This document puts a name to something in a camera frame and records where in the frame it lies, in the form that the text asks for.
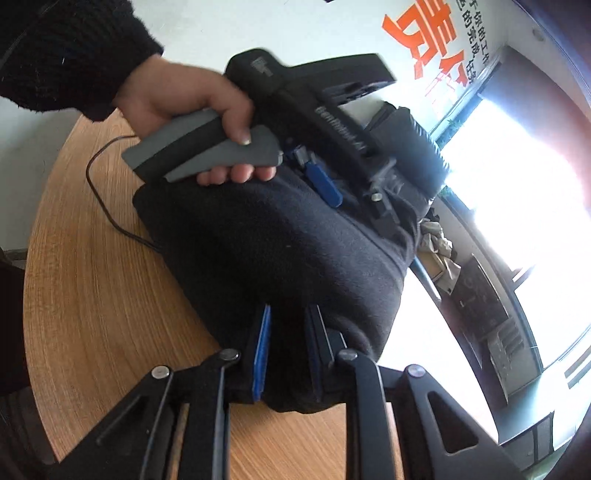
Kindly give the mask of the left forearm black knit sleeve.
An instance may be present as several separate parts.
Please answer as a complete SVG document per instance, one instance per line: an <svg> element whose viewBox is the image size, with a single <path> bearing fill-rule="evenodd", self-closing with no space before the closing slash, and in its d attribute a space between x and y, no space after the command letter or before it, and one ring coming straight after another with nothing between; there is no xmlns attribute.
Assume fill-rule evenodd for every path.
<svg viewBox="0 0 591 480"><path fill-rule="evenodd" d="M103 121L132 71L162 53L129 1L1 3L1 96L31 111Z"/></svg>

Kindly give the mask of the person's left hand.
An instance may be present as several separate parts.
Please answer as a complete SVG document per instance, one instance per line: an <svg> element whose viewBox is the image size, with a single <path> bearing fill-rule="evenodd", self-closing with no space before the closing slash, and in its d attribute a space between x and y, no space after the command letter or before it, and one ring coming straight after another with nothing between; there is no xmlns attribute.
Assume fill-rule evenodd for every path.
<svg viewBox="0 0 591 480"><path fill-rule="evenodd" d="M211 109L221 118L226 136L247 146L253 105L221 74L169 62L153 55L135 68L118 89L113 105L134 133L144 138L173 118Z"/></svg>

